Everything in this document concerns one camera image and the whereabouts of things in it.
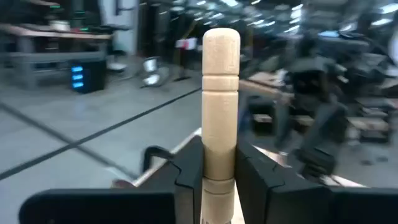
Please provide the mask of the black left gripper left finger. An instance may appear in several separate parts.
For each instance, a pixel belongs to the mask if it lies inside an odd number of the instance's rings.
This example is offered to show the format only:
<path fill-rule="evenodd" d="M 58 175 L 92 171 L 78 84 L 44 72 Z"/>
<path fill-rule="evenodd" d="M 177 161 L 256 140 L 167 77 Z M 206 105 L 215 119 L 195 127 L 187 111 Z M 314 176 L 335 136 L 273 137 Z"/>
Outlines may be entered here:
<path fill-rule="evenodd" d="M 27 198 L 21 224 L 194 224 L 201 221 L 203 144 L 193 136 L 125 189 L 50 189 Z"/>

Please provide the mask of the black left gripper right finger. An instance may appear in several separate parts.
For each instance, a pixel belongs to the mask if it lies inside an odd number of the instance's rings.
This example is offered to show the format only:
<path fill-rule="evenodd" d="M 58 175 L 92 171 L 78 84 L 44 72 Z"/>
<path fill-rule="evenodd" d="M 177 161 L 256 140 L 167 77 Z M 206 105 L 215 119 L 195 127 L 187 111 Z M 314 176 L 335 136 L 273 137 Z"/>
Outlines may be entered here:
<path fill-rule="evenodd" d="M 235 180 L 246 223 L 397 224 L 397 190 L 316 184 L 282 167 L 244 139 Z"/>

